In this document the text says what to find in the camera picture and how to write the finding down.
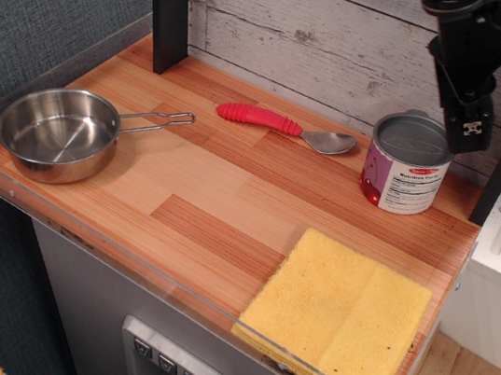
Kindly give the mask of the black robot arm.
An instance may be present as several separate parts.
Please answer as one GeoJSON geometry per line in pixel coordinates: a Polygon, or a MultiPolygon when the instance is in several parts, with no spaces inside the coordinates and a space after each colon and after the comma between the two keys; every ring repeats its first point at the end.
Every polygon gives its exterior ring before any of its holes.
{"type": "Polygon", "coordinates": [[[495,73],[501,68],[501,0],[421,0],[437,19],[428,45],[453,154],[484,151],[492,142],[495,73]]]}

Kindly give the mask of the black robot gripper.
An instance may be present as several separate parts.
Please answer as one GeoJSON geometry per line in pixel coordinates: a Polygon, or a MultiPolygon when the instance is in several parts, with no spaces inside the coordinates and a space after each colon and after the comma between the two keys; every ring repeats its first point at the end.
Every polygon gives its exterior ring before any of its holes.
{"type": "Polygon", "coordinates": [[[447,143],[454,155],[486,151],[492,142],[494,101],[501,67],[501,12],[455,11],[438,19],[433,54],[447,143]]]}

